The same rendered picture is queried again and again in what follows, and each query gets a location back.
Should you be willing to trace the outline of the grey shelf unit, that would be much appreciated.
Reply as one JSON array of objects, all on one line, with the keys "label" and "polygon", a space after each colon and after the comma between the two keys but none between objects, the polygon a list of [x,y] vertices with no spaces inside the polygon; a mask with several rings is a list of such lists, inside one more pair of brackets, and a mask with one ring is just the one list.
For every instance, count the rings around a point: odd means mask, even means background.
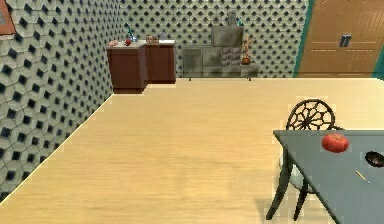
[{"label": "grey shelf unit", "polygon": [[186,45],[182,50],[183,78],[252,78],[259,68],[245,53],[249,39],[241,26],[213,26],[210,45]]}]

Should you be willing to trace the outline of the dark brown kitchen cabinet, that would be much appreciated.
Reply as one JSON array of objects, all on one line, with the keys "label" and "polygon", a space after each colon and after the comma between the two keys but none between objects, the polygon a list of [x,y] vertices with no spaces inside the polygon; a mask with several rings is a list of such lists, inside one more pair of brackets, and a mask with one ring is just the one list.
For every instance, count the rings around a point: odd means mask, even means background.
[{"label": "dark brown kitchen cabinet", "polygon": [[148,84],[176,82],[175,40],[124,41],[107,47],[114,94],[140,94]]}]

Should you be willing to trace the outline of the orange statue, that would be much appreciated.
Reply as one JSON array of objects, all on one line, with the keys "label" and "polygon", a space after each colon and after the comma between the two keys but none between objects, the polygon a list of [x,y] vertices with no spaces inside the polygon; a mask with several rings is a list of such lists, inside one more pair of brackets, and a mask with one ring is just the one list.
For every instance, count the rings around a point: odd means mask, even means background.
[{"label": "orange statue", "polygon": [[250,47],[251,40],[248,35],[244,36],[243,45],[242,45],[242,52],[243,57],[241,59],[242,65],[250,65],[251,64],[251,58],[249,55],[249,47]]}]

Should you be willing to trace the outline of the black round-backed chair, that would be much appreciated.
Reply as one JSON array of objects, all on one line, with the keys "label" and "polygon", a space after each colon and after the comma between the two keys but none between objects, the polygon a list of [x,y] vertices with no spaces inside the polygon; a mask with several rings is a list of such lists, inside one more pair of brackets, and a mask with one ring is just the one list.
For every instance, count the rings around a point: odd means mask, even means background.
[{"label": "black round-backed chair", "polygon": [[[335,113],[331,107],[320,99],[306,99],[297,103],[292,109],[286,123],[287,130],[342,130],[335,124]],[[314,190],[296,166],[293,166],[290,183],[299,191],[298,200],[293,215],[296,221],[300,215],[308,194]]]}]

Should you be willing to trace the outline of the red tomato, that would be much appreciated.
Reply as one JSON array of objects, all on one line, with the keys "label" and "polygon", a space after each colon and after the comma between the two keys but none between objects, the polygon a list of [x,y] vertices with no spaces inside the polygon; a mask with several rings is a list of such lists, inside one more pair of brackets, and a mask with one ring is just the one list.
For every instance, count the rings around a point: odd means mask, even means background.
[{"label": "red tomato", "polygon": [[342,153],[348,149],[349,141],[342,134],[327,134],[322,138],[322,147],[332,153]]}]

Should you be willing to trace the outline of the grey dining table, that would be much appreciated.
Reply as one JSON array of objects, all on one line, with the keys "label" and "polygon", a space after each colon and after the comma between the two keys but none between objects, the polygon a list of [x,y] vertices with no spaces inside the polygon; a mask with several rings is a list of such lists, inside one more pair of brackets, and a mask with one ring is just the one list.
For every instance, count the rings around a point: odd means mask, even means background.
[{"label": "grey dining table", "polygon": [[[383,130],[343,130],[349,141],[343,153],[323,149],[326,130],[275,130],[283,147],[279,186],[266,218],[277,211],[287,190],[291,170],[296,166],[315,191],[336,224],[384,224],[384,168],[374,168],[365,154],[384,155]],[[367,184],[356,173],[361,172]]]}]

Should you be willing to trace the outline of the brown room door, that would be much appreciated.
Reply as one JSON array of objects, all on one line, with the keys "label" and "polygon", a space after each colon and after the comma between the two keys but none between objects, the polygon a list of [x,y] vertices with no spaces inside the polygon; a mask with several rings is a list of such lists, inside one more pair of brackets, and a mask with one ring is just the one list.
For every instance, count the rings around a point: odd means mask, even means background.
[{"label": "brown room door", "polygon": [[384,0],[313,0],[299,78],[368,78],[384,44]]}]

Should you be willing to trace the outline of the yellow pencil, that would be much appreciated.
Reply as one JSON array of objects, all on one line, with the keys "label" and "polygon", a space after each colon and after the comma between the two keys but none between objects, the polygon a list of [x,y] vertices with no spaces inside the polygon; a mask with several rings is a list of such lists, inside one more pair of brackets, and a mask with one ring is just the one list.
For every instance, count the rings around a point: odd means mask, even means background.
[{"label": "yellow pencil", "polygon": [[368,181],[368,179],[361,173],[359,172],[358,170],[355,170],[355,173],[363,180],[365,181],[367,184],[370,184],[370,182]]}]

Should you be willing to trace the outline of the black bowl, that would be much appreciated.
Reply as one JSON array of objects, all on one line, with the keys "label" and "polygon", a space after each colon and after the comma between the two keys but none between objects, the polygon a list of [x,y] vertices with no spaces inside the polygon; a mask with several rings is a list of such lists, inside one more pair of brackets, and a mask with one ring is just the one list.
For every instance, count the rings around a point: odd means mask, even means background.
[{"label": "black bowl", "polygon": [[376,168],[384,167],[384,155],[375,152],[369,151],[365,154],[365,160],[368,164]]}]

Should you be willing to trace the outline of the orange framed wall picture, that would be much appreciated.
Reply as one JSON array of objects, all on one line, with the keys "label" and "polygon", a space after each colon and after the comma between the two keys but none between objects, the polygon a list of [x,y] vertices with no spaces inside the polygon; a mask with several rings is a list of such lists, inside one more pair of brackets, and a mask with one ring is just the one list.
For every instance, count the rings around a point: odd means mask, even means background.
[{"label": "orange framed wall picture", "polygon": [[15,26],[5,0],[0,0],[0,35],[15,34]]}]

